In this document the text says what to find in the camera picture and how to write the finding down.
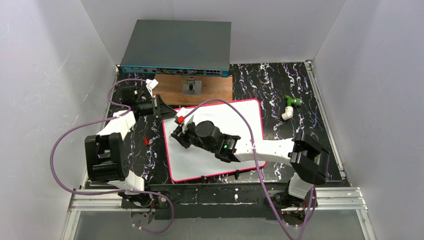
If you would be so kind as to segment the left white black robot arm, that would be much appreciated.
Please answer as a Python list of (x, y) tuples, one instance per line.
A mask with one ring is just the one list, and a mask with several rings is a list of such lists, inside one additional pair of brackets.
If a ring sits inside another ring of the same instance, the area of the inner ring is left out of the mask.
[(124, 116), (120, 116), (121, 110), (115, 112), (115, 118), (101, 131), (85, 138), (88, 178), (91, 182), (119, 188), (119, 196), (130, 202), (146, 201), (152, 195), (143, 193), (145, 180), (130, 169), (124, 140), (140, 117), (169, 119), (175, 117), (176, 111), (160, 95), (145, 93), (135, 86), (123, 87), (120, 95), (120, 103), (130, 106), (131, 111)]

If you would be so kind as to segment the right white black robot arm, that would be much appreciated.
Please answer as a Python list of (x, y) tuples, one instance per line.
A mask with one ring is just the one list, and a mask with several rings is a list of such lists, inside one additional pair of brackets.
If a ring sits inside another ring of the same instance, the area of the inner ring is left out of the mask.
[(291, 166), (295, 173), (284, 192), (285, 201), (303, 200), (312, 186), (327, 181), (330, 151), (300, 131), (294, 138), (251, 140), (222, 133), (210, 120), (181, 123), (170, 134), (183, 148), (195, 146), (224, 163), (266, 161)]

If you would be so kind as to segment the red marker cap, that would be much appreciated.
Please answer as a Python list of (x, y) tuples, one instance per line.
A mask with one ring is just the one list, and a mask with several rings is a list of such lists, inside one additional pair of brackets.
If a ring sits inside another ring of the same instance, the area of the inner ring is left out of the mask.
[(144, 137), (143, 141), (144, 141), (144, 144), (146, 146), (149, 146), (150, 145), (150, 141), (149, 141), (149, 139), (147, 137)]

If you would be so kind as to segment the white pipe elbow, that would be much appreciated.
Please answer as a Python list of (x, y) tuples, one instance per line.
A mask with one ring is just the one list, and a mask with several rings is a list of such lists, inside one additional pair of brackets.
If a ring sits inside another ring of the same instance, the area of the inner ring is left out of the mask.
[(281, 115), (284, 121), (291, 119), (294, 115), (294, 108), (292, 106), (286, 106), (284, 109), (284, 113)]

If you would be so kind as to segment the pink framed whiteboard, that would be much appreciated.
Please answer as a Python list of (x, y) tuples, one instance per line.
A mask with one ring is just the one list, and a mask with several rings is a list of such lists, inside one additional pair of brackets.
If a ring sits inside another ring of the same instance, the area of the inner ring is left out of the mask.
[[(257, 99), (232, 101), (224, 103), (205, 104), (198, 108), (191, 117), (198, 124), (202, 121), (211, 121), (224, 134), (240, 136), (242, 141), (250, 140), (248, 127), (251, 127), (254, 139), (262, 140), (264, 131), (262, 125), (261, 105)], [(202, 176), (212, 177), (222, 174), (235, 173), (237, 170), (246, 171), (255, 169), (255, 162), (226, 163), (211, 152), (196, 146), (185, 149), (171, 133), (177, 127), (173, 118), (162, 122), (167, 161), (170, 178), (173, 182), (183, 182), (200, 179)]]

